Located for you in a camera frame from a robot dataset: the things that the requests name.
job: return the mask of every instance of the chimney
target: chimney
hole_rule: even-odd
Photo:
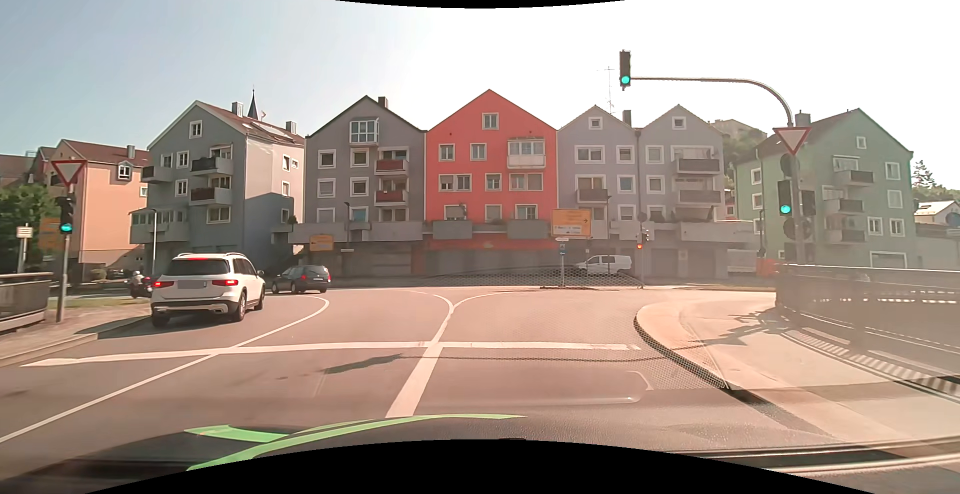
[[[799,113],[794,116],[794,122],[798,127],[808,127],[810,126],[810,114],[804,113],[801,109]]]

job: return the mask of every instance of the sidewalk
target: sidewalk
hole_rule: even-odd
[[[46,320],[0,335],[0,367],[54,353],[96,340],[101,332],[120,328],[150,315],[149,304],[69,308],[55,323],[57,311],[48,309]]]
[[[960,399],[951,391],[937,396],[894,382],[920,375],[791,328],[773,305],[768,293],[649,304],[636,325],[652,347],[691,371],[746,389],[836,438],[960,435]]]

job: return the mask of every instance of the dark hatchback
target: dark hatchback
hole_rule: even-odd
[[[326,293],[330,287],[330,270],[322,265],[299,265],[283,271],[273,279],[271,293],[303,293],[311,289]]]

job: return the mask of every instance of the sky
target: sky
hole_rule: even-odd
[[[634,76],[746,78],[796,113],[860,107],[960,188],[960,0],[634,0],[415,9],[330,0],[0,0],[0,153],[60,139],[145,148],[193,101],[257,107],[315,132],[363,95],[429,129],[487,89],[560,128],[592,105],[644,126],[786,126],[764,90]]]

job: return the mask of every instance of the white van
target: white van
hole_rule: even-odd
[[[629,255],[594,255],[575,266],[588,275],[615,275],[629,273],[634,266],[634,260]]]

